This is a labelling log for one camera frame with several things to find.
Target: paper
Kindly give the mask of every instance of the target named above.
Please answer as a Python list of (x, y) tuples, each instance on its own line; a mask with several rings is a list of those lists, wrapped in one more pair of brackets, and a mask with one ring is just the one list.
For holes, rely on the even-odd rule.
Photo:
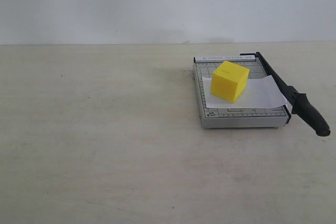
[(211, 78), (204, 78), (203, 89), (207, 108), (212, 109), (272, 109), (287, 104), (272, 76), (248, 79), (247, 86), (235, 103), (210, 93)]

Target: paper cutter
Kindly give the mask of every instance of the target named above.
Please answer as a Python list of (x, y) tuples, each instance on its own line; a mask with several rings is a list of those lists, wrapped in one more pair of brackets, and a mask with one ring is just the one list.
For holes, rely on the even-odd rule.
[(286, 106), (274, 109), (209, 109), (206, 107), (202, 77), (211, 78), (215, 69), (225, 60), (249, 68), (250, 79), (267, 76), (259, 58), (253, 55), (194, 58), (194, 77), (202, 126), (208, 129), (285, 126), (291, 117)]

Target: wall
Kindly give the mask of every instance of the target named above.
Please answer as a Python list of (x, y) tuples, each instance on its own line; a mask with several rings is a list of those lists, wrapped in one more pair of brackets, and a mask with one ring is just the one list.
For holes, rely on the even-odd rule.
[(0, 0), (0, 44), (336, 40), (335, 0)]

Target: guillotine paper cutter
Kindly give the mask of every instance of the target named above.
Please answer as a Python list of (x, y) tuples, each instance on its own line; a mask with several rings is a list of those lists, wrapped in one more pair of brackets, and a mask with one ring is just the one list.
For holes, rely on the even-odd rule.
[(292, 105), (292, 114), (297, 114), (310, 125), (318, 136), (329, 136), (330, 128), (322, 115), (309, 103), (306, 94), (299, 93), (288, 86), (276, 74), (260, 52), (240, 54), (239, 56), (196, 57), (194, 58), (194, 77), (204, 128), (246, 128), (246, 127), (284, 127), (289, 123), (291, 114), (284, 105), (273, 109), (214, 109), (207, 108), (202, 77), (211, 78), (214, 70), (225, 60), (249, 68), (250, 79), (271, 75), (281, 93)]

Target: yellow foam block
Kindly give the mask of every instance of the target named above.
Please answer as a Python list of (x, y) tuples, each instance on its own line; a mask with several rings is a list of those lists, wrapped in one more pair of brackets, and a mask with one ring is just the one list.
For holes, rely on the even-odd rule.
[(214, 71), (211, 94), (229, 102), (236, 102), (247, 85), (250, 70), (230, 61), (224, 61)]

